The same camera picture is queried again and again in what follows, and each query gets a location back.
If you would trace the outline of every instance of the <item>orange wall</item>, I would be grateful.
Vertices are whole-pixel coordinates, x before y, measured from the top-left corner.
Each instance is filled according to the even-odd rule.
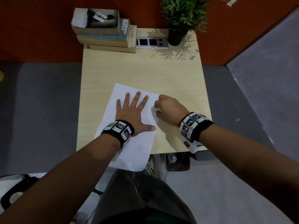
[[[207,33],[197,34],[203,64],[223,65],[299,5],[299,0],[238,0],[209,6]],[[140,28],[166,28],[159,0],[1,0],[0,60],[81,62],[71,29],[75,7],[119,9]]]

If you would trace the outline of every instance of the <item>green plant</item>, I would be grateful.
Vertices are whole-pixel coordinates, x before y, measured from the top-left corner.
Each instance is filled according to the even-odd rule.
[[[182,35],[193,28],[200,32],[206,32],[206,8],[209,1],[210,0],[162,0],[162,13],[165,16],[165,21],[169,29]]]

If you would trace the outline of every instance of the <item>wooden desk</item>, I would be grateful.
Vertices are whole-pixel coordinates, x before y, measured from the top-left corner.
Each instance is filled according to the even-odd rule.
[[[137,36],[165,36],[167,30],[139,29]],[[177,47],[134,53],[83,51],[77,150],[93,140],[115,83],[177,98],[190,111],[211,119],[196,34]],[[159,120],[152,154],[188,151],[176,127]]]

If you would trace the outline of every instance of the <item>forearm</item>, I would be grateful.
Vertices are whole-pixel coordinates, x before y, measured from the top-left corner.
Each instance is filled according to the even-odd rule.
[[[0,223],[69,223],[120,147],[103,134],[61,162],[1,216]]]
[[[234,174],[294,218],[299,205],[297,162],[214,124],[201,132],[199,141]]]

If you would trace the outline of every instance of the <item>metal plate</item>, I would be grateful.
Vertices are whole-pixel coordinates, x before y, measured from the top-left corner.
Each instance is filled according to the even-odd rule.
[[[167,49],[168,42],[166,37],[137,37],[137,49]]]

